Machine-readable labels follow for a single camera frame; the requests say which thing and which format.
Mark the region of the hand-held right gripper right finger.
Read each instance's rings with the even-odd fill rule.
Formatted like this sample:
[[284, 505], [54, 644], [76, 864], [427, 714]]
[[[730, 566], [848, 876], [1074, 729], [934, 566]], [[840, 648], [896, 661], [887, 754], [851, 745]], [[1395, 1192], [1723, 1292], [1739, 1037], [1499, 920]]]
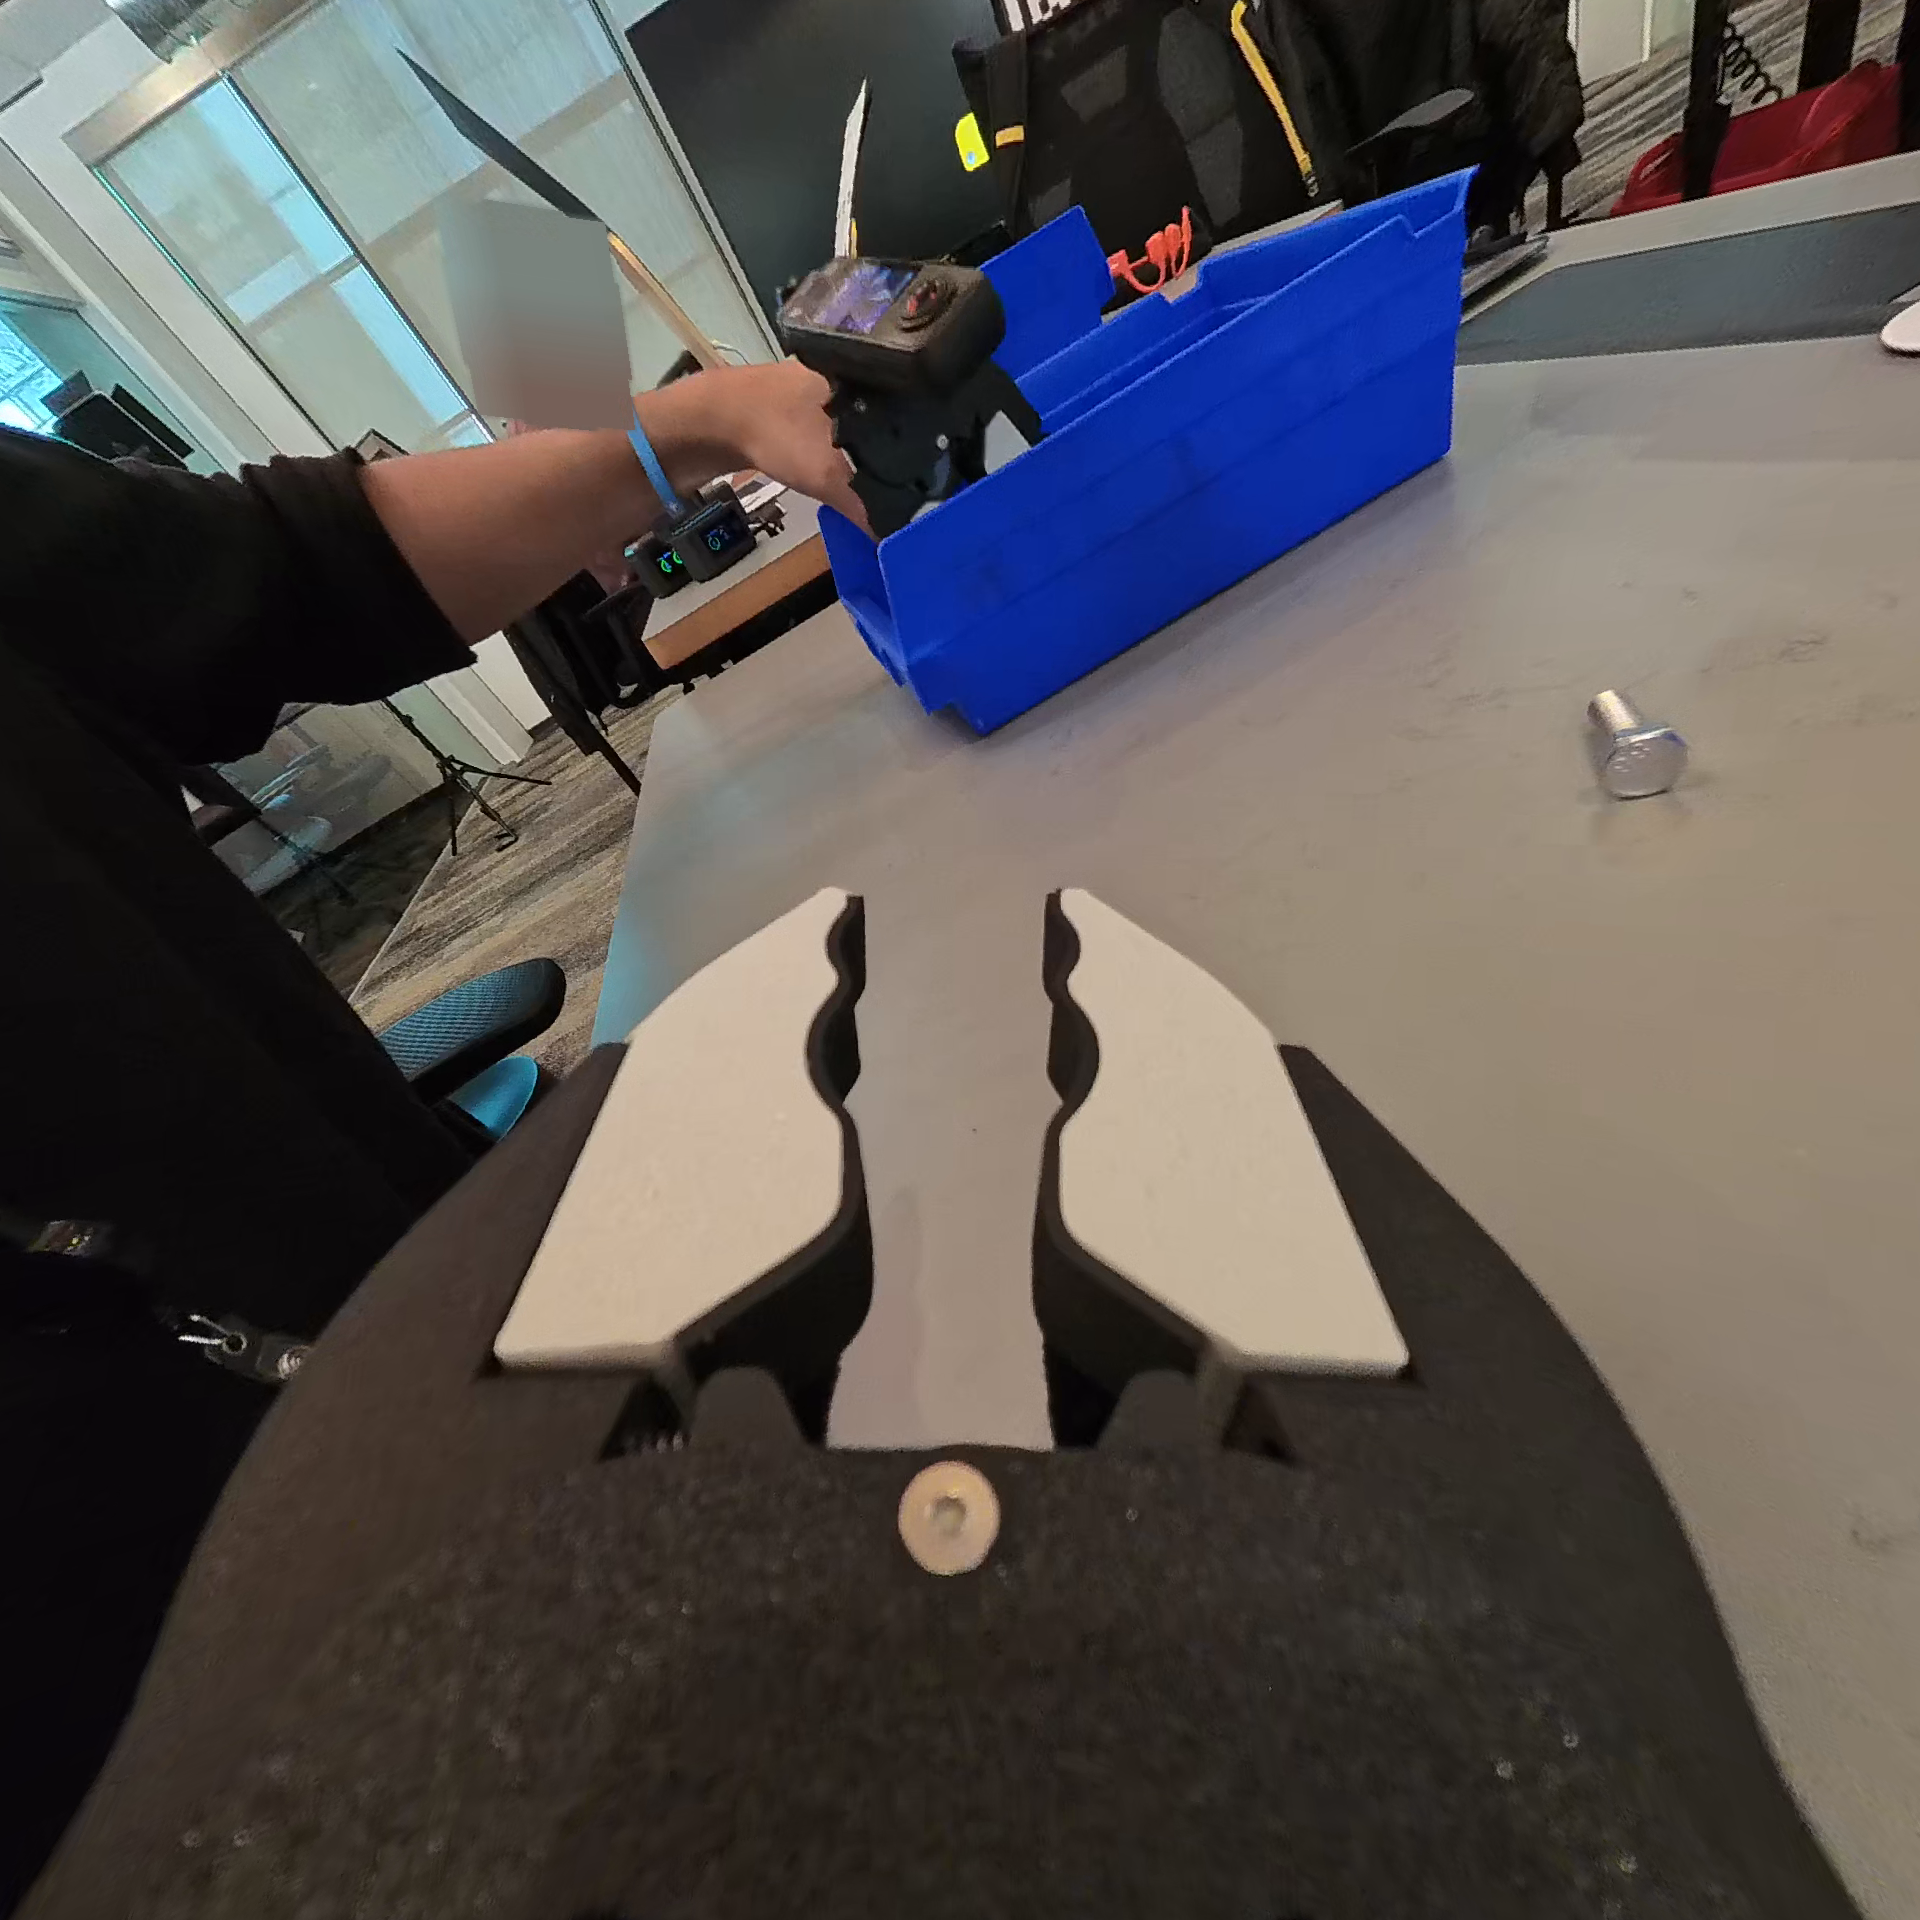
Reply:
[[1398, 1386], [1411, 1349], [1267, 1022], [1096, 900], [1043, 904], [1035, 1321], [1050, 1440], [1170, 1377], [1228, 1436], [1264, 1381]]

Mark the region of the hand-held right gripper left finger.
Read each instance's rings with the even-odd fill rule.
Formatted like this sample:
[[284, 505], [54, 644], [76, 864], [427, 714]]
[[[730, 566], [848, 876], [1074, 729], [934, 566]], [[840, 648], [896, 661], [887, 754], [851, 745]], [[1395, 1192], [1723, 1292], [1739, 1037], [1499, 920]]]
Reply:
[[500, 1377], [626, 1378], [692, 1416], [751, 1372], [828, 1440], [875, 1298], [863, 988], [863, 900], [822, 888], [636, 1022], [492, 1336]]

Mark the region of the blue plastic bin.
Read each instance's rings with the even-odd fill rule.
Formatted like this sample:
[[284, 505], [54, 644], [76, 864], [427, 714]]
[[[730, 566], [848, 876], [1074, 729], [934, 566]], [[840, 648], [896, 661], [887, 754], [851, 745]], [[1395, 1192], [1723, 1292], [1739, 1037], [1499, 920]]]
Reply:
[[1108, 254], [1078, 202], [986, 258], [980, 272], [1002, 306], [995, 362], [1012, 378], [1096, 334], [1114, 297]]
[[1250, 238], [1015, 378], [1043, 444], [871, 541], [818, 510], [851, 624], [992, 733], [1436, 464], [1471, 168]]

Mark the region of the silver hex bolt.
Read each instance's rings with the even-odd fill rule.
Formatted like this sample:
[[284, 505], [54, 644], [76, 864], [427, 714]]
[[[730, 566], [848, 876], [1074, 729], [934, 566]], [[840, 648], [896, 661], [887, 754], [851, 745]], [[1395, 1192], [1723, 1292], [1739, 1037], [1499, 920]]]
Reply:
[[1620, 690], [1602, 688], [1587, 701], [1587, 760], [1610, 800], [1654, 800], [1686, 774], [1688, 741], [1666, 724], [1651, 724]]

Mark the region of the person's left forearm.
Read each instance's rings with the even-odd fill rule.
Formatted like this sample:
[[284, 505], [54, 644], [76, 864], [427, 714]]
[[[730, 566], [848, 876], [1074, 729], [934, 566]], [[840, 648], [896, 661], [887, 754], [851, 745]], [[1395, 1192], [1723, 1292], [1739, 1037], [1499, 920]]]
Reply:
[[536, 428], [363, 470], [380, 532], [460, 641], [486, 641], [612, 560], [666, 508], [632, 436]]

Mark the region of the person's left hand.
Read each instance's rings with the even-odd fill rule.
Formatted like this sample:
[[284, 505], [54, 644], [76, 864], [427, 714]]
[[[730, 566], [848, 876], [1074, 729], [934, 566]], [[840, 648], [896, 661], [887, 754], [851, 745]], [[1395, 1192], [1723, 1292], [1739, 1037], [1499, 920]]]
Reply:
[[852, 461], [835, 441], [828, 382], [796, 361], [712, 368], [663, 390], [683, 421], [683, 461], [702, 482], [759, 473], [863, 534], [868, 514], [852, 492]]

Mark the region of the teal mesh office chair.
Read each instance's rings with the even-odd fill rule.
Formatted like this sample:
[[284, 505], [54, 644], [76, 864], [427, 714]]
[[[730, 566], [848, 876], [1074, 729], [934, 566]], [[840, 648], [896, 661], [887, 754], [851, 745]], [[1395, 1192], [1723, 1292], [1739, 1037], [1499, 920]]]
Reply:
[[488, 972], [375, 1032], [403, 1081], [475, 1148], [507, 1140], [556, 1078], [530, 1045], [564, 1010], [564, 972], [532, 957]]

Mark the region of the large black screen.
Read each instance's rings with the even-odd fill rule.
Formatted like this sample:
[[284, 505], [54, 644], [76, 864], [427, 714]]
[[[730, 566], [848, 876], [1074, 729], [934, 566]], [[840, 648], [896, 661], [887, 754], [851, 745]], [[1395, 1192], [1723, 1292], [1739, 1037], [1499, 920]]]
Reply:
[[660, 2], [626, 44], [754, 298], [832, 254], [842, 136], [866, 94], [852, 181], [862, 254], [979, 264], [999, 198], [967, 170], [952, 50], [996, 34], [986, 2]]

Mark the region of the black jacket yellow stripe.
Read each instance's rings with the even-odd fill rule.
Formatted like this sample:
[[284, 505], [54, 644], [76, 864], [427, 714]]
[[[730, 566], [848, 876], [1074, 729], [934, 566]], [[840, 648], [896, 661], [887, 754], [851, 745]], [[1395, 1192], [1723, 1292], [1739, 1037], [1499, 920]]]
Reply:
[[1070, 208], [1106, 254], [1339, 202], [1355, 110], [1315, 2], [999, 2], [952, 68], [1015, 244]]

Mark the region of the black music stand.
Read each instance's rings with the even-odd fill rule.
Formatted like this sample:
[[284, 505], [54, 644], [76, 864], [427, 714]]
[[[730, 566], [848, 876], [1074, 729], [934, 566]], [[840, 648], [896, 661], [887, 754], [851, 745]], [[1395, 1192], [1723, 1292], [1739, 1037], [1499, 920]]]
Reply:
[[600, 757], [632, 793], [639, 793], [639, 777], [615, 753], [603, 717], [647, 704], [668, 682], [644, 646], [650, 609], [644, 588], [604, 589], [594, 574], [579, 570], [504, 629], [559, 733], [576, 753]]

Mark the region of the red plastic crate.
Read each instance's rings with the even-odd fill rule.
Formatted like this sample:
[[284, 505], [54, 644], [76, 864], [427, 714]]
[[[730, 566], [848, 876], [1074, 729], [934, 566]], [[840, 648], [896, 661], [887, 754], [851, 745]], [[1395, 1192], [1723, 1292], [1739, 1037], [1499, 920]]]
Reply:
[[1891, 158], [1899, 150], [1903, 69], [1859, 61], [1840, 80], [1732, 114], [1710, 193], [1726, 198], [1774, 181]]

